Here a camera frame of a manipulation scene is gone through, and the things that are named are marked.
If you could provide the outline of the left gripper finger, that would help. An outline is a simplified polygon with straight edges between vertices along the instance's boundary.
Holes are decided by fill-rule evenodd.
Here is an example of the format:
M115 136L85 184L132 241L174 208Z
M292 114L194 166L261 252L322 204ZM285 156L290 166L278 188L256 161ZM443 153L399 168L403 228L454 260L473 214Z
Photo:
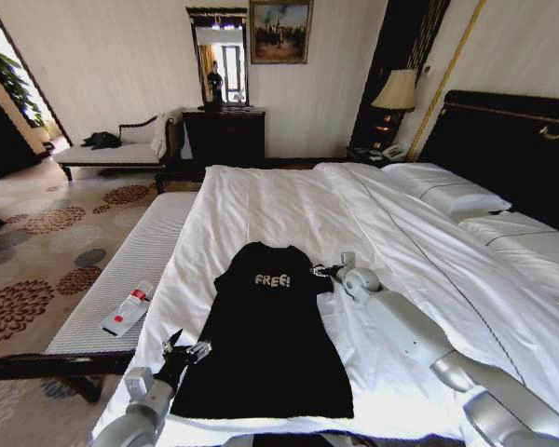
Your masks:
M163 355L176 355L180 354L183 349L176 345L179 341L183 329L179 329L177 332L173 333L170 338L162 343L162 354Z
M212 345L209 341L199 341L187 348L187 355L191 361L201 361L206 358L212 351Z

